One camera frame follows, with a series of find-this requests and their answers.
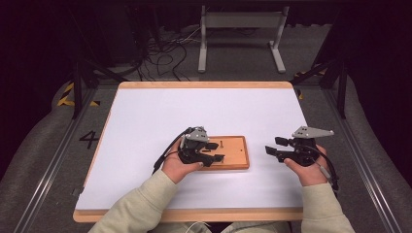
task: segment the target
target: beige sleeve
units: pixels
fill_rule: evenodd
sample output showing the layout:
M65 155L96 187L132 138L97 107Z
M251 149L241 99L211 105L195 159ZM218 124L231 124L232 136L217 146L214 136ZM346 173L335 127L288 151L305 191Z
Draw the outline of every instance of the beige sleeve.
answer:
M147 232L155 228L177 186L158 170L124 195L89 232Z
M355 232L328 183L302 187L302 232Z

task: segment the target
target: table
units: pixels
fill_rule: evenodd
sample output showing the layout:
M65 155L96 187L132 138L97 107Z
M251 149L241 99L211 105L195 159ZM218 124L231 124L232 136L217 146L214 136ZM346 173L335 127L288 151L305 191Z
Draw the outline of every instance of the table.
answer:
M244 136L250 167L188 175L161 222L301 219L297 176L264 148L278 147L274 137L289 138L301 125L287 82L121 83L74 220L100 219L152 174L162 151L189 126L204 126L209 136Z

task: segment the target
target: human hand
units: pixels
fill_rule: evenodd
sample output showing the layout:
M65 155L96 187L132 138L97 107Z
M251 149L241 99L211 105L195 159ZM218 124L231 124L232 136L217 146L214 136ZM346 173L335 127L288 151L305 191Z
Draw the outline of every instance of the human hand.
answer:
M194 172L203 167L202 162L195 162L191 164L183 163L178 155L179 144L181 144L182 138L176 141L176 143L170 148L164 160L161 170L167 177L172 180L173 183L179 183L187 174Z
M317 147L320 152L322 152L323 154L326 154L326 150L324 148L318 145ZM325 169L327 169L326 160L322 156L319 156L316 162L318 164L314 163L310 166L303 167L289 158L286 158L284 160L284 163L297 174L302 186L310 186L310 185L315 185L315 184L320 184L320 183L327 183L327 178L322 173L321 168L319 166L321 165L325 167Z

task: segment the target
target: person's left hand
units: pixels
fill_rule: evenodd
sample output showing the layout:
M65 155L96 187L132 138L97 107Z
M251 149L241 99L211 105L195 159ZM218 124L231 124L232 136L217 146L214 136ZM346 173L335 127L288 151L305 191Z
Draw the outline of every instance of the person's left hand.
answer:
M182 138L180 138L167 153L161 170L167 177L172 180L173 183L179 183L187 174L194 172L203 167L202 162L195 162L191 164L183 163L178 155L179 144L181 144Z

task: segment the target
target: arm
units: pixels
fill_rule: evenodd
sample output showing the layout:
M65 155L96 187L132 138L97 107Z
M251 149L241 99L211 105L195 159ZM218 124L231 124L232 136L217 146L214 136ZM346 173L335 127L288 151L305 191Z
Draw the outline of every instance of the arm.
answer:
M326 154L325 149L318 148ZM320 156L317 163L308 167L302 167L288 158L285 164L298 175L302 183L302 232L355 232L321 172L319 164L327 168L323 157Z
M90 232L148 232L161 219L163 210L175 195L179 183L203 163L184 164L176 152L180 140L170 149L161 170L140 187L124 195L90 230Z

